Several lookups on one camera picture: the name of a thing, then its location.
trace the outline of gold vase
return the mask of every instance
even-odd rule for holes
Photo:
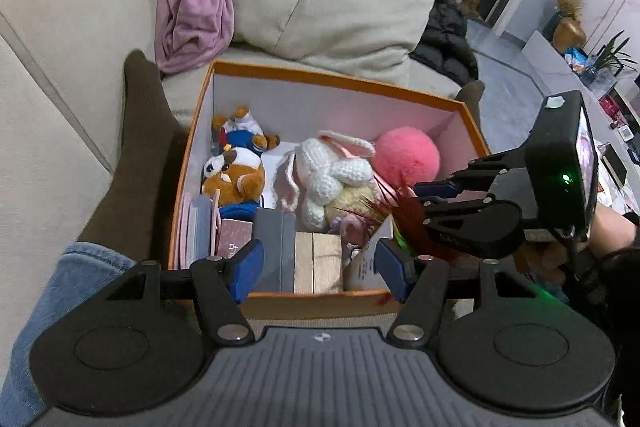
[[[587,35],[571,17],[564,17],[554,32],[553,43],[558,53],[564,54],[568,48],[583,48],[587,43]]]

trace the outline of stuffed animal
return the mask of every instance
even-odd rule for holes
[[[219,134],[221,154],[231,147],[244,147],[261,156],[280,143],[280,138],[275,134],[265,136],[249,108],[243,105],[236,108],[233,120],[220,115],[213,119],[212,127]]]
[[[233,147],[213,156],[203,169],[202,193],[213,196],[220,189],[219,205],[258,201],[264,190],[264,166],[260,157],[249,149]]]
[[[361,216],[372,216],[373,211],[366,201],[377,199],[377,193],[369,185],[346,186],[335,200],[324,206],[331,231],[339,233],[352,247],[364,247],[370,234],[366,220]]]
[[[354,157],[345,157],[341,149]],[[282,199],[282,209],[295,212],[298,207],[300,188],[293,178],[295,162],[298,179],[306,188],[302,222],[312,232],[324,232],[329,225],[324,206],[340,195],[344,185],[373,186],[373,169],[365,158],[375,151],[366,140],[332,131],[321,131],[318,137],[303,141],[287,159],[286,179],[292,196]]]
[[[399,127],[376,140],[371,165],[393,188],[432,182],[440,170],[438,148],[423,131]]]

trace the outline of wooden block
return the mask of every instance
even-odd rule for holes
[[[314,293],[342,291],[342,241],[339,235],[314,234]]]
[[[296,232],[296,261],[293,278],[294,293],[314,292],[314,235]]]

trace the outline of circular pad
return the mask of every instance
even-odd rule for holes
[[[573,409],[593,401],[615,354],[596,326],[551,298],[497,298],[456,320],[438,359],[469,395],[523,413]]]
[[[204,363],[199,335],[142,301],[78,307],[33,344],[30,370],[47,405],[91,416],[157,406]]]

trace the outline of knitted rabbit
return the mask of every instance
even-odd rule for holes
[[[345,158],[340,151],[346,149],[354,158]],[[373,181],[373,169],[365,159],[373,156],[373,145],[332,131],[321,131],[318,137],[303,141],[287,159],[286,179],[292,189],[292,198],[281,200],[285,212],[295,212],[300,188],[293,178],[294,160],[298,179],[306,187],[302,202],[302,222],[313,232],[323,232],[328,226],[325,204],[335,200],[344,184],[359,187]]]

